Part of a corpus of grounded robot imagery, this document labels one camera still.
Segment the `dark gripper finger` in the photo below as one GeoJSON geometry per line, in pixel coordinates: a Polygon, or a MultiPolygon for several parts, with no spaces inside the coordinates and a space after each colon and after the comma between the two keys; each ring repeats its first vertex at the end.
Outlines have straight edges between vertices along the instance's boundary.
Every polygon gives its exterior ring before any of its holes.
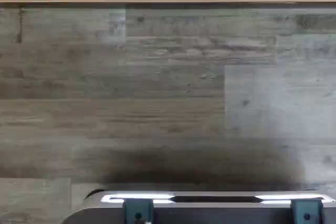
{"type": "Polygon", "coordinates": [[[153,223],[154,205],[152,199],[128,198],[123,203],[124,223],[153,223]]]}
{"type": "Polygon", "coordinates": [[[295,199],[290,207],[294,224],[323,223],[323,203],[320,199],[295,199]]]}

